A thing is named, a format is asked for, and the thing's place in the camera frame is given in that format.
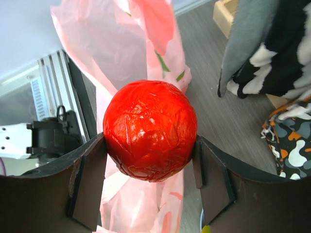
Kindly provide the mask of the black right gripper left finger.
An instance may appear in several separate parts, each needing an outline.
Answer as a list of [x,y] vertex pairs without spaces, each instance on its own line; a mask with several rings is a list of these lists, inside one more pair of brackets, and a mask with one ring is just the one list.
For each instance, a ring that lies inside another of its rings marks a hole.
[[1,176],[1,232],[96,231],[106,161],[104,135],[100,133],[44,166],[20,176]]

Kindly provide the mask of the pink peach plastic bag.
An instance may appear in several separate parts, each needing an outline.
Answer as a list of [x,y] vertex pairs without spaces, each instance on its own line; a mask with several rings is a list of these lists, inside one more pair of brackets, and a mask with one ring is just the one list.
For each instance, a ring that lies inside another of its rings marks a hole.
[[[185,92],[191,81],[169,0],[64,0],[51,15],[65,52],[96,87],[97,131],[118,90],[162,80]],[[159,183],[122,174],[108,157],[99,233],[177,233],[183,172]]]

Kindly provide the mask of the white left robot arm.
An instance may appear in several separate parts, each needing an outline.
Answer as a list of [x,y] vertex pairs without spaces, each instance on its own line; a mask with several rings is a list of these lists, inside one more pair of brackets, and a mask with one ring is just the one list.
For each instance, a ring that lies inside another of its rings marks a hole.
[[57,107],[55,117],[0,127],[0,157],[38,159],[44,165],[83,144],[78,119],[72,110]]

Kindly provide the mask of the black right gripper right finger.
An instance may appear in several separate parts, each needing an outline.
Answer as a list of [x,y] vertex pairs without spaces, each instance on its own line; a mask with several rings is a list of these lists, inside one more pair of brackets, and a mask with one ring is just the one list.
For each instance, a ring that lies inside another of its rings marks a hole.
[[193,170],[213,233],[308,233],[311,179],[257,169],[198,136]]

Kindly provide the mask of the red apple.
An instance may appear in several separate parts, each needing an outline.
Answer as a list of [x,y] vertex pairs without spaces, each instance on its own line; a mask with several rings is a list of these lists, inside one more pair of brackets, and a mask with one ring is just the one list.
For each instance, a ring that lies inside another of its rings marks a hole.
[[173,84],[141,80],[112,98],[103,119],[107,152],[123,174],[161,182],[192,158],[195,109]]

